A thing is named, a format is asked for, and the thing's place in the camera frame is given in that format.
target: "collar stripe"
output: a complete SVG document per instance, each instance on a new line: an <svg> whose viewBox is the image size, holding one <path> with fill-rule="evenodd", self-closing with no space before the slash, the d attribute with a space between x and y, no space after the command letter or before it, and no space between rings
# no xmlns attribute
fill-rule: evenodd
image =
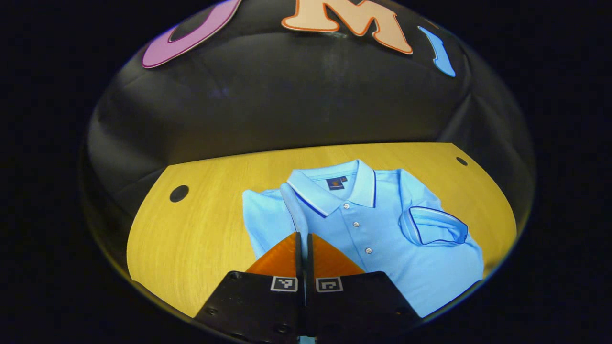
<svg viewBox="0 0 612 344"><path fill-rule="evenodd" d="M296 196L302 201L304 202L310 209L312 209L312 211L314 211L315 213L319 214L322 218L326 218L327 215L323 214L322 212L320 212L319 210L317 210L315 207L312 206L312 204L310 204L307 200L305 200L302 196L300 196L299 193L297 193L297 191L294 189L293 190L296 193Z"/></svg>
<svg viewBox="0 0 612 344"><path fill-rule="evenodd" d="M376 208L376 171L372 170L374 173L374 197L372 199L372 207Z"/></svg>

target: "yellow wooden surface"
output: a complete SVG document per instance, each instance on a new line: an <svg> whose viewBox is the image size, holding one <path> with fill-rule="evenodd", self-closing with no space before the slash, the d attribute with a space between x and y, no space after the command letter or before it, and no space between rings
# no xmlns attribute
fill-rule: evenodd
<svg viewBox="0 0 612 344"><path fill-rule="evenodd" d="M457 161L461 157L468 165ZM138 211L127 245L132 279L195 316L228 271L244 271L255 254L242 220L242 192L277 189L292 170L355 159L374 170L405 169L464 221L482 248L485 277L514 242L516 224L499 187L450 143L323 146L234 155L169 166ZM189 186L180 202L170 193Z"/></svg>

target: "shirt collar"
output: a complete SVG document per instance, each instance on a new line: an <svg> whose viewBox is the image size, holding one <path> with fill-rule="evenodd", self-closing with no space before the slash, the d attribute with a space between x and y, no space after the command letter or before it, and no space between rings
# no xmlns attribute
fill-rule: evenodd
<svg viewBox="0 0 612 344"><path fill-rule="evenodd" d="M368 208L375 208L376 175L373 169L359 159L325 168L293 170L287 184L306 205L319 215L327 217L345 200L316 185L312 179L335 178L346 174L355 174L353 189L346 200Z"/></svg>

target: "polo shirt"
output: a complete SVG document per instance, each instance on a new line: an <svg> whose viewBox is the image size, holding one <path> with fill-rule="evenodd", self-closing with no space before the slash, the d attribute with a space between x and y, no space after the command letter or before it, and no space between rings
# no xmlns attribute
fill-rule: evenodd
<svg viewBox="0 0 612 344"><path fill-rule="evenodd" d="M257 259L297 231L308 233L365 272L384 271L416 313L427 316L482 279L482 251L468 226L405 170L374 171L357 159L294 170L279 189L242 195Z"/></svg>

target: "blue letter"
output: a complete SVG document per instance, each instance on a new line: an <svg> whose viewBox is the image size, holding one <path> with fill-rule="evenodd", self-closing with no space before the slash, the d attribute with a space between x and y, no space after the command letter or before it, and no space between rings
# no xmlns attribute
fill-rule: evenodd
<svg viewBox="0 0 612 344"><path fill-rule="evenodd" d="M449 55L446 54L446 50L444 49L444 43L442 40L438 38L438 36L432 34L427 29L418 26L419 30L423 31L423 33L429 39L431 46L433 47L434 53L436 53L436 57L433 59L433 63L436 67L443 71L445 74L448 74L452 77L455 77L455 71L453 67L450 65Z"/></svg>

